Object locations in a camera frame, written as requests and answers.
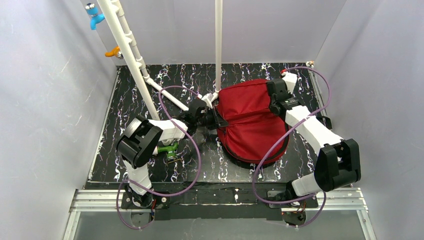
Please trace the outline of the red student backpack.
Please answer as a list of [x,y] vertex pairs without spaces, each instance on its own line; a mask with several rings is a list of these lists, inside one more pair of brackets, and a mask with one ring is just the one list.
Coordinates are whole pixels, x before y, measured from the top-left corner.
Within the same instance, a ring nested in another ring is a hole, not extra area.
[[268,81],[239,83],[218,95],[216,108],[229,123],[217,129],[218,138],[231,156],[248,164],[276,162],[286,152],[289,131],[296,131],[270,111]]

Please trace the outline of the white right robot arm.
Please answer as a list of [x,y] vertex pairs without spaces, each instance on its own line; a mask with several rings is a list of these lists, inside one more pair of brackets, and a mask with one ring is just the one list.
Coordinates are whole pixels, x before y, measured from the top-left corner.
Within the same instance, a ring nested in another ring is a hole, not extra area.
[[354,139],[343,139],[323,125],[293,97],[282,78],[266,83],[269,110],[297,131],[317,155],[312,173],[289,181],[276,201],[291,201],[317,192],[330,192],[361,179],[360,148]]

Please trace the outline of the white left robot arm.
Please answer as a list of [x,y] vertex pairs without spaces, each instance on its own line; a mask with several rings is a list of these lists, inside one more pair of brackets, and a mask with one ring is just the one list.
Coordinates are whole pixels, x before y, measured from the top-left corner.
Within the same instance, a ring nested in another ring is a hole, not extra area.
[[123,160],[128,174],[125,192],[141,208],[153,203],[153,186],[149,177],[151,157],[165,152],[175,158],[178,142],[191,137],[198,127],[215,130],[229,123],[216,107],[209,107],[200,99],[191,102],[187,110],[169,120],[153,120],[144,116],[134,118],[116,143],[116,151]]

